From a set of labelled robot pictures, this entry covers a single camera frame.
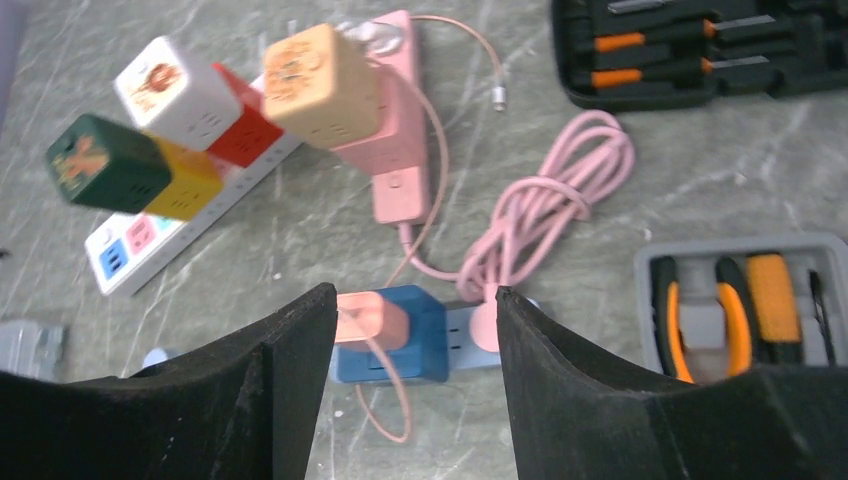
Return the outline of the dark blue cube socket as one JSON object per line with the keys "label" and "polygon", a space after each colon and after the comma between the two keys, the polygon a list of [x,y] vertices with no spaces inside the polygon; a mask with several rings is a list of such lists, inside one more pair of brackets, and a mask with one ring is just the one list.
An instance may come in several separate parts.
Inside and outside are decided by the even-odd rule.
{"label": "dark blue cube socket", "polygon": [[424,289],[402,285],[337,296],[331,376],[338,383],[387,383],[389,374],[368,342],[391,360],[401,379],[442,383],[449,376],[446,308]]}

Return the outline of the pink round plug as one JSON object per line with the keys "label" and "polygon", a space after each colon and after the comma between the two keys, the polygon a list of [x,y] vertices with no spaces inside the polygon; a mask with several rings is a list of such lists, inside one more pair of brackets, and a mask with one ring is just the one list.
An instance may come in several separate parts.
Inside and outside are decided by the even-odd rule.
{"label": "pink round plug", "polygon": [[496,294],[498,288],[496,283],[484,285],[482,303],[471,314],[469,322],[469,334],[472,341],[477,347],[490,353],[500,351],[497,333]]}

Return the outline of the green cube socket lion print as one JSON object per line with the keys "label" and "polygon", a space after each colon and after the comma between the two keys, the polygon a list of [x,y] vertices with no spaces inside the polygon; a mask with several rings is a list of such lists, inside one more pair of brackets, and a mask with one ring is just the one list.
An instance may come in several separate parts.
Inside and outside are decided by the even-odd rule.
{"label": "green cube socket lion print", "polygon": [[136,214],[172,181],[154,140],[84,113],[47,148],[45,162],[63,198],[78,206]]}

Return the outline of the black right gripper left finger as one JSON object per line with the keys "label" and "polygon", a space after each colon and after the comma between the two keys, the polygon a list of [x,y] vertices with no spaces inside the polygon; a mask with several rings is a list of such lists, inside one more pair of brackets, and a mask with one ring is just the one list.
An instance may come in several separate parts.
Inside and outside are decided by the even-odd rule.
{"label": "black right gripper left finger", "polygon": [[1,377],[5,479],[302,479],[336,331],[322,283],[127,378]]}

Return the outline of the light blue power strip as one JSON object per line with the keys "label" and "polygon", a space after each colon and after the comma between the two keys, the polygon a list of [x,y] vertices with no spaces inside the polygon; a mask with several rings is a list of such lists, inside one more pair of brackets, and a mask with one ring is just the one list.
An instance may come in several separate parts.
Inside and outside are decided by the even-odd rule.
{"label": "light blue power strip", "polygon": [[[477,304],[461,300],[450,301],[445,304],[450,372],[501,365],[499,353],[481,349],[471,338],[471,315],[476,311],[477,306]],[[338,379],[338,353],[338,347],[334,347],[328,373],[335,383],[342,383]],[[142,370],[180,355],[182,354],[174,350],[154,348],[145,356]]]}

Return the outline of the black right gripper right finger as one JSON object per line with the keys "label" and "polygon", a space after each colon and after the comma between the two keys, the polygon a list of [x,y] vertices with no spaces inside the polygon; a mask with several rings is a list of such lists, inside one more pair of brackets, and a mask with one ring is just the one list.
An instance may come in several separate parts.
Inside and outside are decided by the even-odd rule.
{"label": "black right gripper right finger", "polygon": [[522,479],[843,479],[845,368],[758,366],[693,385],[647,370],[497,293]]}

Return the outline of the white cube socket tiger print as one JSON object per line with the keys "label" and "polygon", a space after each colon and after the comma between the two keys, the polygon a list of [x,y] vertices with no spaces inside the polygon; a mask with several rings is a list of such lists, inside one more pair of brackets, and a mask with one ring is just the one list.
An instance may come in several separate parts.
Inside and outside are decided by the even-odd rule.
{"label": "white cube socket tiger print", "polygon": [[208,149],[243,112],[210,63],[166,36],[151,40],[113,88],[136,126],[195,151]]}

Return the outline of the white power strip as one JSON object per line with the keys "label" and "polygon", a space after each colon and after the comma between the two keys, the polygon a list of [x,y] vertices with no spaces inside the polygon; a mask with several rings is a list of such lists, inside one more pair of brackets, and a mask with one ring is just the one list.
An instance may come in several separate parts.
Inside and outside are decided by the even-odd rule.
{"label": "white power strip", "polygon": [[246,167],[211,156],[223,189],[189,221],[149,213],[111,215],[84,243],[100,292],[105,296],[135,294],[300,144],[283,132],[264,151],[253,154]]}

